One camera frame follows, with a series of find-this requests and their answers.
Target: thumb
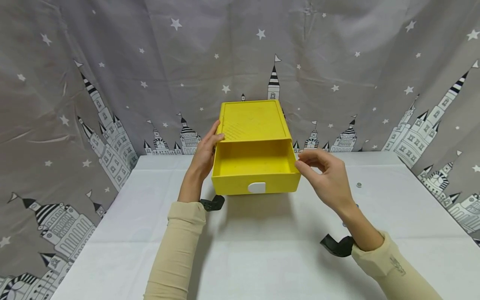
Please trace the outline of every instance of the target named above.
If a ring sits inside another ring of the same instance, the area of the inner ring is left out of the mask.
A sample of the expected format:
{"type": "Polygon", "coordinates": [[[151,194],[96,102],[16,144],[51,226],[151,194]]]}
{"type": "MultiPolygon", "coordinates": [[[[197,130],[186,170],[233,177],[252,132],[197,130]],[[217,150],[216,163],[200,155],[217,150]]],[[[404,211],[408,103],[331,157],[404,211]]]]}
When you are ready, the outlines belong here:
{"type": "Polygon", "coordinates": [[[314,179],[319,176],[317,172],[301,160],[295,161],[295,167],[310,182],[310,184],[312,184],[314,179]]]}

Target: backdrop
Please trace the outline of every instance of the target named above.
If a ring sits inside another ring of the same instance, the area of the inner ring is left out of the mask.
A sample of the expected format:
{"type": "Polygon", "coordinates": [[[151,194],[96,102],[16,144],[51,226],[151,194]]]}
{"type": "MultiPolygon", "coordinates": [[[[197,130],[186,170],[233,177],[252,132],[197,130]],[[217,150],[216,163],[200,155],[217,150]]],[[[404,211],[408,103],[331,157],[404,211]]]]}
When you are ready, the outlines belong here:
{"type": "Polygon", "coordinates": [[[0,300],[50,299],[224,101],[279,99],[296,152],[394,151],[480,238],[479,33],[476,0],[2,1],[0,300]]]}

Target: table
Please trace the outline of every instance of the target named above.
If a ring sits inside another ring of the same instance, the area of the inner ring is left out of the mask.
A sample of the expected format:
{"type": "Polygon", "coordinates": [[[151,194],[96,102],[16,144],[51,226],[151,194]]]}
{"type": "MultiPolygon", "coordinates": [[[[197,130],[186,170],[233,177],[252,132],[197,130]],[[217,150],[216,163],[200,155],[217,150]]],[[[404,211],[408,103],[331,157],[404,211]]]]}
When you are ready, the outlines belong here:
{"type": "MultiPolygon", "coordinates": [[[[335,154],[354,198],[445,299],[480,299],[480,250],[390,152],[335,154]]],[[[53,300],[141,300],[191,156],[142,156],[53,300]]],[[[202,198],[211,200],[211,180],[202,198]]],[[[320,244],[348,235],[302,178],[291,194],[226,197],[208,213],[189,299],[385,299],[351,257],[320,244]]]]}

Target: right hand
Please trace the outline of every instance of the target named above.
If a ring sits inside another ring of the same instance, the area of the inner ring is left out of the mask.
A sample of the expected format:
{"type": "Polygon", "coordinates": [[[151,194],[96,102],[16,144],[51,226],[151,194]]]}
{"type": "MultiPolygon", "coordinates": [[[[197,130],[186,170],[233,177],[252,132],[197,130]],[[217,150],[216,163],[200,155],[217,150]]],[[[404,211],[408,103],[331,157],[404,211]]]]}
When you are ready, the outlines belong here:
{"type": "Polygon", "coordinates": [[[320,200],[337,214],[356,208],[343,160],[324,150],[305,150],[295,167],[310,182],[320,200]],[[311,167],[319,168],[318,174],[311,167]]]}

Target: sleeve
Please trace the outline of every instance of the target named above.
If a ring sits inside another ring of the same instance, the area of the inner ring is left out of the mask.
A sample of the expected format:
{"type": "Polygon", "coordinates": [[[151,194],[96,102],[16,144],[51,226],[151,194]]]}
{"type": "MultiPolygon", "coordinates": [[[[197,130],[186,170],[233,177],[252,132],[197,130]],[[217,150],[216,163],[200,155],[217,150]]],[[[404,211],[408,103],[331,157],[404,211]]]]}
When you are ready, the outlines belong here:
{"type": "Polygon", "coordinates": [[[380,248],[365,252],[353,245],[352,257],[380,285],[388,300],[442,300],[431,285],[400,254],[388,233],[380,248]]]}
{"type": "Polygon", "coordinates": [[[205,225],[199,202],[174,202],[153,263],[144,300],[186,300],[197,242],[205,225]]]}

